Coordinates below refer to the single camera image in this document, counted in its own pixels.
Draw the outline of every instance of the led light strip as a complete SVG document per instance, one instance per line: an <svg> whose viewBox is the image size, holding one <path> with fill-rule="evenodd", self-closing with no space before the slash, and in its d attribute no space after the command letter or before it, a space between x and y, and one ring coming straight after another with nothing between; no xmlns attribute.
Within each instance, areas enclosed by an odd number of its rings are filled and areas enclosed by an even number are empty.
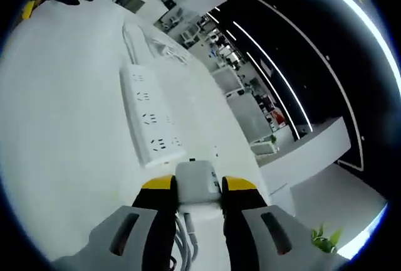
<svg viewBox="0 0 401 271"><path fill-rule="evenodd" d="M210 15L209 13L206 13L210 18L212 18L217 24L219 24L220 22L218 22L218 20L213 17L212 15Z"/></svg>
<svg viewBox="0 0 401 271"><path fill-rule="evenodd" d="M237 41L237 38L236 38L236 37L234 37L234 36L232 35L232 33L230 33L230 32L229 32L229 30L228 30L228 29L227 29L226 31L227 31L227 33L228 33L228 34L231 36L231 38L232 38L232 39L234 39L234 41Z"/></svg>
<svg viewBox="0 0 401 271"><path fill-rule="evenodd" d="M390 67L393 71L395 81L397 82L398 91L401 95L401 75L400 71L397 66L397 62L395 61L393 55L391 54L391 50L388 47L386 41L384 40L382 34L380 34L378 28L374 25L373 21L368 17L368 15L363 11L363 9L356 4L354 0L342 0L349 6L355 14L362 20L363 23L367 26L367 28L372 32L373 36L375 37L376 41L380 45L383 50L384 55L390 64Z"/></svg>
<svg viewBox="0 0 401 271"><path fill-rule="evenodd" d="M326 60L326 58L323 56L323 54L320 52L320 50L316 47L316 45L309 39L308 36L305 35L305 33L303 31L300 30L299 27L297 27L297 25L295 25L290 19L288 19L283 13L281 13L280 11L278 11L276 8L274 8L273 6L271 6L270 4L268 4L266 1L263 0L257 0L260 3L262 3L263 5L265 5L267 8L269 8L270 10L272 10L273 12L275 12L278 16L282 17L289 25L291 25L293 27L293 29L295 29L304 39L306 42L308 42L308 44L312 47L312 49L316 52L316 54L318 55L318 57L321 59L321 61L323 62L323 64L325 64L325 66L327 67L327 70L330 72L330 74L332 75L334 81L336 82L338 88L340 89L341 94L343 95L344 101L346 103L346 106L348 107L348 110L350 111L350 115L351 115L351 120L353 122L354 128L355 128L355 133L357 135L357 142L358 142L358 148L359 148L359 154L360 154L360 159L361 159L361 164L360 166L356 166L354 164L351 164L349 162L346 162L344 160L337 160L338 163L342 163L346 166L350 166L353 169L356 169L358 171L363 171L364 170L364 162L363 162L363 148L362 148L362 140L361 140L361 136L359 133L359 128L358 128L358 123L357 123L357 118L355 117L355 113L353 112L353 108L351 106L351 102L348 99L348 96L346 95L346 92L344 90L343 85L341 84L340 80L338 79L336 73L334 72L334 70L332 69L332 67L330 66L330 64L328 63L328 61Z"/></svg>
<svg viewBox="0 0 401 271"><path fill-rule="evenodd" d="M235 21L233 21L234 25L236 25L255 45L257 48L259 48L259 50L262 52L262 54L265 55L265 57L270 61L270 63L273 65L273 67L277 70L277 72L280 74L281 78L283 79L284 83L287 85L289 91L293 94L293 97L296 100L296 103L298 104L299 108L302 111L302 114L306 120L306 123L308 124L308 127L310 129L311 132L313 132L313 128L311 125L311 122L309 121L308 116L306 115L306 112L304 110L304 108L301 105L301 102L299 101L298 97L296 96L294 90L292 89L291 85L288 83L287 79L285 78L285 76L281 73L280 69L278 69L277 65L274 64L274 62L272 61L272 59L270 59L270 57L268 56L268 54L263 50L263 48L261 48L261 46L258 44L258 42L256 42L254 40L254 38L252 38L245 29L243 29L238 23L236 23Z"/></svg>
<svg viewBox="0 0 401 271"><path fill-rule="evenodd" d="M281 106L283 107L284 111L286 112L289 122L291 123L291 125L293 126L293 129L295 131L296 137L299 139L299 134L298 131L296 130L296 127L294 125L294 122L291 118L291 116L289 116L288 110L286 108L286 106L284 106L283 101L281 100L281 97L278 95L276 89L273 87L273 85L271 84L270 80L268 79L268 76L264 73L264 71L262 70L262 68L256 63L255 59L251 56L250 53L246 52L246 54L251 58L252 62L256 65L256 67L259 69L259 71L261 72L261 75L266 79L266 81L268 81L271 89L273 90L274 94L277 96L278 100L280 101Z"/></svg>

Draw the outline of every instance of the white power strip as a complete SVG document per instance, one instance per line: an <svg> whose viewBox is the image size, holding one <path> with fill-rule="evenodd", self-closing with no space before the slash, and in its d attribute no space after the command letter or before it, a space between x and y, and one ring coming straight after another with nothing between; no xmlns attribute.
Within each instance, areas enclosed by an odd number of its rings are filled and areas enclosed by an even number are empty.
<svg viewBox="0 0 401 271"><path fill-rule="evenodd" d="M151 167L183 156L185 150L152 69L128 65L121 75L128 119L140 162Z"/></svg>

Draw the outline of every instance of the white table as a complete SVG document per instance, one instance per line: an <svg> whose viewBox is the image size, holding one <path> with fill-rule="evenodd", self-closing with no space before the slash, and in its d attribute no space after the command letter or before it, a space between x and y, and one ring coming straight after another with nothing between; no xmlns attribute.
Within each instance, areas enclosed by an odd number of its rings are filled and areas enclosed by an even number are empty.
<svg viewBox="0 0 401 271"><path fill-rule="evenodd" d="M76 253L144 182L175 170L138 163L118 75L129 61L124 22L175 44L109 0L48 1L15 29L4 52L1 176L23 228L50 260ZM253 153L206 67L193 57L188 66L150 63L160 69L187 150L182 160L210 160L219 180L246 178L267 200ZM194 224L200 250L193 270L229 270L222 216Z"/></svg>

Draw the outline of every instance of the plant leaf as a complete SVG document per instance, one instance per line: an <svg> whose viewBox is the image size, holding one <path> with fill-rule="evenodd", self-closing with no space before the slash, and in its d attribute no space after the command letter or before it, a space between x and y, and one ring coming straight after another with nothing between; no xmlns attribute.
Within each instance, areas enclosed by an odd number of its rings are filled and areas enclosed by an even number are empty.
<svg viewBox="0 0 401 271"><path fill-rule="evenodd" d="M318 232L312 229L312 240L314 240L318 236Z"/></svg>
<svg viewBox="0 0 401 271"><path fill-rule="evenodd" d="M336 232L334 232L334 233L331 235L330 241L331 241L331 243L333 244L333 246L337 245L337 243L338 243L338 241L339 241L339 239L340 239L342 233L343 233L343 230L342 230L342 229L339 229L339 230L337 230Z"/></svg>
<svg viewBox="0 0 401 271"><path fill-rule="evenodd" d="M313 240L312 243L313 243L313 245L315 245L318 248L321 247L321 240Z"/></svg>
<svg viewBox="0 0 401 271"><path fill-rule="evenodd" d="M323 224L319 227L318 236L323 236Z"/></svg>
<svg viewBox="0 0 401 271"><path fill-rule="evenodd" d="M333 244L331 243L331 241L329 241L327 239L322 241L320 250L322 250L323 252L326 252L326 253L330 253L332 248L333 248Z"/></svg>

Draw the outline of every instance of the potted plant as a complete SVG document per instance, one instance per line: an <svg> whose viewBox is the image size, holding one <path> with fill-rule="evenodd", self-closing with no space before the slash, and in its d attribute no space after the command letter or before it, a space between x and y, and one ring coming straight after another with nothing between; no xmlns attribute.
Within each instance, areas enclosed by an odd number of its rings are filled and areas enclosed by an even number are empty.
<svg viewBox="0 0 401 271"><path fill-rule="evenodd" d="M311 241L312 243L318 247L321 251L326 253L336 253L337 252L337 243L340 239L342 229L337 230L334 232L331 237L325 238L323 236L323 224L320 225L318 231L312 229L311 232Z"/></svg>
<svg viewBox="0 0 401 271"><path fill-rule="evenodd" d="M276 144L277 137L273 134L273 135L271 136L270 141L271 141L272 144Z"/></svg>

